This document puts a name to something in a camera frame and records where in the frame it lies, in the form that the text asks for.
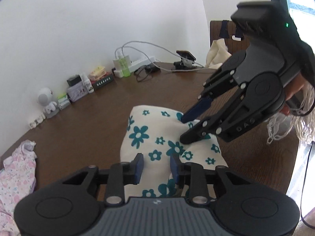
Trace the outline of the person's right hand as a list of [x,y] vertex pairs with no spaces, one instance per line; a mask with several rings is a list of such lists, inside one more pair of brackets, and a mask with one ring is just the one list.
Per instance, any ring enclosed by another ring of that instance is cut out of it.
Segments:
[[298,74],[285,88],[286,101],[292,98],[292,96],[300,91],[306,84],[307,80]]

